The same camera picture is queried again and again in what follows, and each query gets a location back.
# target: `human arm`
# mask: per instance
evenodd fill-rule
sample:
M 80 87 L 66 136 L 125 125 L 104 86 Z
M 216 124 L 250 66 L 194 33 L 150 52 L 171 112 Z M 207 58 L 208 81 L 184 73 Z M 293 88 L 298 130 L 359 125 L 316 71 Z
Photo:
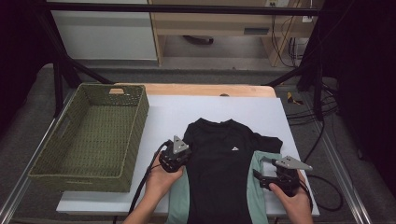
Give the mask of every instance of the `human arm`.
M 169 191 L 172 184 L 182 176 L 183 167 L 175 173 L 167 173 L 161 167 L 159 157 L 160 155 L 157 156 L 153 163 L 153 168 L 146 181 L 146 190 L 142 200 L 125 219 L 124 224 L 148 223 L 161 198 Z
M 298 175 L 301 181 L 305 183 L 305 178 L 298 171 Z M 276 197 L 282 202 L 283 207 L 288 214 L 288 217 L 293 224 L 311 224 L 314 223 L 311 214 L 311 207 L 309 205 L 309 199 L 305 191 L 299 187 L 296 195 L 289 197 L 283 190 L 276 184 L 270 184 L 271 191 Z

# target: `green wicker basket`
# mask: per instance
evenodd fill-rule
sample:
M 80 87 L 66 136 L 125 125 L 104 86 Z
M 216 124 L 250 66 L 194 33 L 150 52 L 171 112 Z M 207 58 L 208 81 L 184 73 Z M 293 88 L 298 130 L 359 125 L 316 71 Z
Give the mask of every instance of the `green wicker basket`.
M 144 86 L 81 84 L 29 177 L 57 190 L 128 192 L 148 112 Z

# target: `light green cloth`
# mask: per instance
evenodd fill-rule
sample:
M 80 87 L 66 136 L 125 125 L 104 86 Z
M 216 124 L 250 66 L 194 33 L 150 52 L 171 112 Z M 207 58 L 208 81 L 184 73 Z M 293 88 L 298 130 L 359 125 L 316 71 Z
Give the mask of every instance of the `light green cloth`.
M 259 180 L 253 176 L 253 169 L 262 172 L 262 160 L 281 159 L 277 153 L 255 151 L 247 174 L 247 206 L 253 224 L 268 224 L 265 210 L 264 191 Z M 190 211 L 190 185 L 187 170 L 175 182 L 169 194 L 169 216 L 166 224 L 186 224 Z

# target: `white table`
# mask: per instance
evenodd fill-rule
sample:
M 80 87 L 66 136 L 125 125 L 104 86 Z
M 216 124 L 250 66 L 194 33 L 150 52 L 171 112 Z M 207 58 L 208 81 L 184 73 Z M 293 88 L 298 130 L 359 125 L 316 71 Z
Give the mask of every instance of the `white table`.
M 198 118 L 215 122 L 234 119 L 247 125 L 253 132 L 278 137 L 283 141 L 281 154 L 300 159 L 283 106 L 278 98 L 149 95 L 148 102 L 148 118 L 134 169 L 131 191 L 129 193 L 66 191 L 58 204 L 58 212 L 73 215 L 126 215 L 154 151 L 167 139 L 173 139 L 175 134 L 182 137 L 188 124 Z M 264 169 L 270 171 L 276 168 L 264 164 Z M 285 210 L 276 196 L 266 189 L 264 191 L 267 215 L 285 216 Z M 168 196 L 166 195 L 158 204 L 155 214 L 166 215 L 167 211 Z M 315 200 L 313 215 L 319 215 Z

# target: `white cabinet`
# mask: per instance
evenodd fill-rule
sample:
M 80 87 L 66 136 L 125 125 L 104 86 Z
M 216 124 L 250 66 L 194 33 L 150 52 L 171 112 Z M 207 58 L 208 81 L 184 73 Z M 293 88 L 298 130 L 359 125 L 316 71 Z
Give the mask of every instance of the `white cabinet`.
M 146 4 L 146 0 L 49 0 Z M 149 13 L 52 11 L 68 54 L 84 60 L 157 60 Z

